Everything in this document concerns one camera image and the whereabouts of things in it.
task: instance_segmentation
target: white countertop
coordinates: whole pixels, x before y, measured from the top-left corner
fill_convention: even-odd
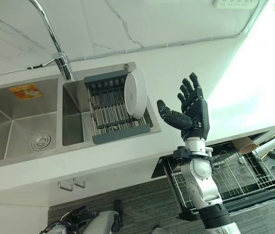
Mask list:
[[[134,61],[145,72],[154,110],[161,98],[177,111],[178,88],[182,79],[194,71],[212,113],[207,141],[217,143],[275,125],[275,114],[271,114],[275,111],[275,57],[262,55],[259,47],[238,50],[246,41],[239,37],[79,61],[72,63],[72,68],[78,71]],[[56,66],[50,66],[8,74],[0,77],[0,85],[58,73]],[[180,131],[165,124],[158,114],[157,119],[159,133],[0,167],[0,191],[170,154],[184,144]]]

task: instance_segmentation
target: white dish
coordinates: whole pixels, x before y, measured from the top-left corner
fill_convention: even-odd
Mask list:
[[[147,83],[144,72],[136,68],[127,75],[124,84],[124,103],[129,115],[143,117],[147,102]]]

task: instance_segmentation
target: robot finger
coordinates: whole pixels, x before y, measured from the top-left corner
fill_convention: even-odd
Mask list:
[[[190,81],[186,78],[183,79],[182,83],[185,85],[188,93],[190,94],[193,91],[192,85],[190,83]]]
[[[186,110],[187,110],[187,108],[189,107],[189,101],[188,101],[188,99],[186,99],[184,102],[182,102],[182,104],[181,104],[181,110],[182,110],[182,113],[184,113]]]
[[[198,77],[194,72],[190,74],[190,79],[193,82],[194,89],[197,88],[199,86],[199,82],[198,82]]]
[[[166,104],[163,102],[163,100],[157,101],[157,108],[158,112],[160,114],[160,117],[162,119],[166,118],[167,116],[171,115],[171,110],[169,107],[166,106]]]
[[[181,93],[177,94],[177,98],[181,101],[181,103],[185,101],[185,97]]]
[[[196,88],[195,91],[196,91],[196,97],[198,99],[204,99],[204,94],[202,93],[202,89],[200,86]]]
[[[185,87],[184,84],[180,86],[180,90],[183,92],[184,97],[187,98],[189,93],[188,93],[187,88]]]

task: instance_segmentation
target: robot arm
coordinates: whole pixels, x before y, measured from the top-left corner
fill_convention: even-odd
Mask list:
[[[170,110],[162,100],[157,101],[161,118],[181,130],[185,146],[174,151],[174,159],[180,164],[188,193],[197,208],[208,234],[240,234],[223,205],[218,188],[212,179],[212,148],[205,146],[210,126],[208,105],[197,76],[190,74],[191,83],[184,79],[177,95],[182,113]]]

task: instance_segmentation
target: sunlight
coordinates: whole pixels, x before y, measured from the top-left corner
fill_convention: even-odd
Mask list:
[[[257,118],[262,114],[258,106],[262,110],[267,105],[275,107],[275,0],[267,3],[209,96],[208,104],[214,110],[213,117],[226,115],[225,108],[230,107],[237,113],[241,108],[249,112],[255,108],[251,118]]]

